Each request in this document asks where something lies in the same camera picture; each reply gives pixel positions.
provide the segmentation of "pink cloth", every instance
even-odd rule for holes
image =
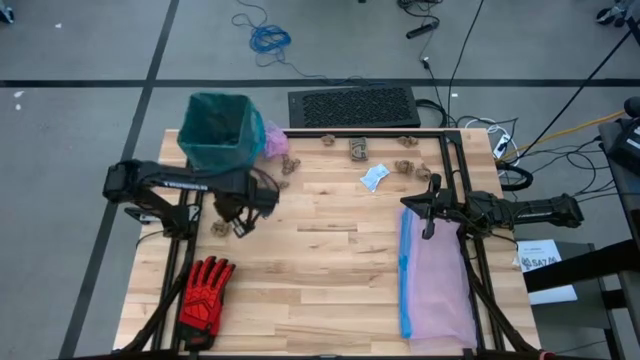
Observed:
[[[411,217],[409,231],[405,232],[405,236],[410,235],[410,247],[404,308],[410,331],[403,329],[403,334],[410,333],[412,353],[419,355],[432,349],[435,339],[439,344],[444,341],[475,348],[469,283],[456,235],[459,224],[436,219],[434,236],[425,240],[422,230],[426,222],[407,211]]]
[[[269,159],[276,155],[284,155],[289,152],[289,140],[282,129],[273,121],[264,122],[266,143],[264,146],[264,156]]]

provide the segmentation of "wooden table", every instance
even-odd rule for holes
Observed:
[[[424,130],[407,129],[407,133]],[[501,197],[486,133],[477,129],[461,133],[473,189]],[[160,163],[185,165],[176,138],[177,130],[166,131]],[[369,161],[357,163],[350,160],[347,139],[337,139],[332,147],[318,139],[290,139],[290,156],[302,164],[289,176],[281,174],[280,160],[260,161],[258,167],[291,185],[282,191],[271,217],[260,219],[256,230],[243,239],[211,234],[218,215],[212,195],[205,196],[195,258],[216,255],[238,266],[227,286],[213,352],[410,354],[399,333],[397,215],[402,208],[399,198],[424,192],[426,183],[398,173],[394,162],[407,159],[417,166],[424,162],[442,173],[441,151],[435,139],[421,139],[418,146],[406,149],[394,138],[370,138],[368,147]],[[371,193],[360,177],[379,163],[391,174]],[[177,190],[158,193],[178,201]],[[142,235],[159,226],[144,226]],[[511,236],[507,231],[501,234]],[[522,273],[512,264],[514,245],[499,238],[484,242],[498,305],[524,338],[539,347]],[[138,247],[114,348],[128,343],[155,309],[168,248],[169,241],[161,236],[145,239]],[[469,251],[473,257],[473,246]],[[492,348],[486,309],[478,303],[486,345]],[[174,314],[172,309],[164,348],[170,342]],[[461,346],[441,341],[431,353],[457,355]]]

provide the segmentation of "red glove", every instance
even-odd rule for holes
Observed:
[[[180,311],[185,350],[206,350],[213,346],[220,329],[224,287],[235,267],[227,259],[216,262],[215,256],[209,256],[204,264],[197,261],[191,267]]]

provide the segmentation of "white paper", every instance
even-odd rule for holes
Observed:
[[[535,270],[559,261],[560,253],[553,240],[533,240],[518,242],[518,257],[522,272]],[[529,294],[531,305],[576,301],[578,296],[573,285],[536,291]]]

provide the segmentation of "small brown object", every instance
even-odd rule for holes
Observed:
[[[409,160],[400,160],[395,162],[396,169],[402,174],[411,174],[416,166]]]
[[[406,148],[418,145],[418,139],[413,136],[400,136],[398,142]]]
[[[429,181],[431,179],[431,170],[429,170],[427,165],[422,163],[420,169],[416,170],[416,177],[423,181]]]
[[[278,188],[279,188],[280,190],[284,190],[284,189],[288,188],[288,187],[289,187],[289,185],[290,185],[290,184],[289,184],[289,182],[288,182],[288,181],[284,181],[284,180],[282,180],[282,181],[278,181]]]
[[[320,140],[322,141],[324,146],[331,146],[331,145],[335,144],[336,137],[334,135],[327,134],[327,135],[321,137]]]
[[[225,237],[230,231],[231,224],[223,220],[218,220],[211,225],[211,234],[215,237]]]
[[[289,158],[289,155],[282,155],[282,174],[289,175],[292,172],[296,171],[296,169],[300,166],[300,159]]]
[[[352,161],[369,160],[369,150],[367,149],[367,138],[349,139]]]

